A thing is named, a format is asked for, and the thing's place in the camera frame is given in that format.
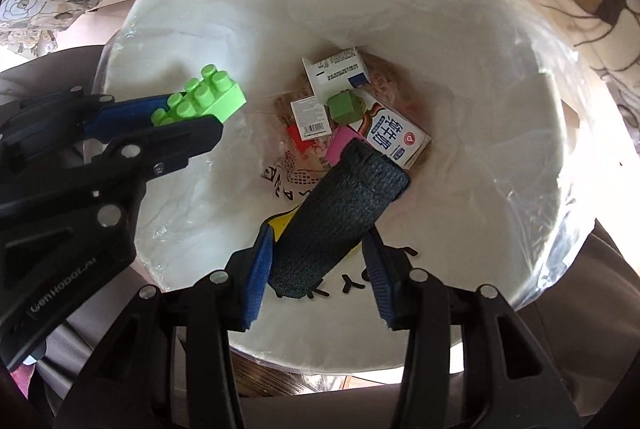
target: building block stud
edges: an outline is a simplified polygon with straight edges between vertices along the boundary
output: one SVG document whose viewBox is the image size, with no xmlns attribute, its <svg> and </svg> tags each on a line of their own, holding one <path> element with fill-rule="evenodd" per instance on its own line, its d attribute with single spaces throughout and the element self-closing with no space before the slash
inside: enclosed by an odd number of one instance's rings
<svg viewBox="0 0 640 429">
<path fill-rule="evenodd" d="M 364 116 L 364 101 L 351 89 L 334 94 L 326 101 L 326 105 L 329 107 L 331 118 L 340 125 L 349 125 Z"/>
<path fill-rule="evenodd" d="M 240 86 L 228 73 L 208 64 L 200 74 L 202 80 L 192 78 L 184 85 L 184 92 L 170 95 L 166 107 L 152 113 L 153 125 L 168 125 L 209 114 L 225 122 L 246 102 Z"/>
</svg>

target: crumpled plastic wrapper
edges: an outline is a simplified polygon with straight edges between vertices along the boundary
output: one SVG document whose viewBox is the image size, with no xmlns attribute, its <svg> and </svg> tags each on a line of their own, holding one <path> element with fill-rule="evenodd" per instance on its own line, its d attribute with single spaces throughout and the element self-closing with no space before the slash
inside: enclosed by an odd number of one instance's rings
<svg viewBox="0 0 640 429">
<path fill-rule="evenodd" d="M 262 221 L 292 208 L 261 177 L 283 153 L 271 104 L 296 89 L 303 56 L 350 46 L 402 70 L 406 87 L 381 96 L 433 138 L 377 222 L 386 244 L 412 247 L 412 264 L 448 285 L 492 283 L 516 307 L 556 282 L 593 227 L 582 192 L 596 163 L 590 92 L 577 54 L 529 3 L 138 0 L 111 49 L 106 92 L 179 91 L 213 62 L 247 97 L 212 152 L 148 184 L 136 246 L 158 284 L 222 268 Z M 231 344 L 306 373 L 402 365 L 406 334 L 379 318 L 363 269 L 356 250 L 313 299 L 267 288 L 260 316 Z"/>
</svg>

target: red object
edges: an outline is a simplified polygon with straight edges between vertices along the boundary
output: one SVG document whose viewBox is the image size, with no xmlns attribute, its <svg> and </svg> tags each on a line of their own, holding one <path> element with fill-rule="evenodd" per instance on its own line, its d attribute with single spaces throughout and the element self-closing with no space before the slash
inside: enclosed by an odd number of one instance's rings
<svg viewBox="0 0 640 429">
<path fill-rule="evenodd" d="M 298 151 L 300 151 L 301 153 L 305 152 L 314 144 L 313 140 L 302 139 L 302 137 L 300 136 L 300 131 L 298 130 L 298 126 L 296 124 L 291 124 L 289 127 L 287 127 L 287 133 L 289 133 L 289 136 L 293 140 L 293 143 L 296 144 Z"/>
</svg>

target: light green building block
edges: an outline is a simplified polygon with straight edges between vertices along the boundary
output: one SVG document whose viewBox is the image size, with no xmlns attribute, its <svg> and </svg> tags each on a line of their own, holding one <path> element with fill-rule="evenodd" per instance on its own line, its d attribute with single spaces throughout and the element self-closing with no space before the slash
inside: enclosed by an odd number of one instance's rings
<svg viewBox="0 0 640 429">
<path fill-rule="evenodd" d="M 240 86 L 228 73 L 219 72 L 213 64 L 205 66 L 202 80 L 192 78 L 183 93 L 174 93 L 167 100 L 169 110 L 162 107 L 151 115 L 154 125 L 167 125 L 190 118 L 212 114 L 225 122 L 246 102 Z"/>
</svg>

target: pink fabric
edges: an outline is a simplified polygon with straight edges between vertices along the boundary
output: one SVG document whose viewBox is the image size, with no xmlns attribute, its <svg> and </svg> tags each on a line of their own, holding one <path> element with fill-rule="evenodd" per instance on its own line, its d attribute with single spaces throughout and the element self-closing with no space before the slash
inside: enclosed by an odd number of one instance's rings
<svg viewBox="0 0 640 429">
<path fill-rule="evenodd" d="M 365 139 L 356 133 L 348 125 L 339 125 L 335 130 L 334 139 L 331 141 L 329 150 L 326 152 L 326 159 L 331 165 L 336 165 L 340 161 L 340 154 L 347 144 L 354 138 Z"/>
<path fill-rule="evenodd" d="M 11 374 L 11 378 L 14 379 L 14 382 L 18 385 L 18 388 L 20 388 L 20 391 L 25 396 L 25 398 L 28 395 L 29 383 L 31 382 L 31 377 L 33 376 L 33 371 L 35 369 L 35 364 L 20 364 L 20 367 Z"/>
</svg>

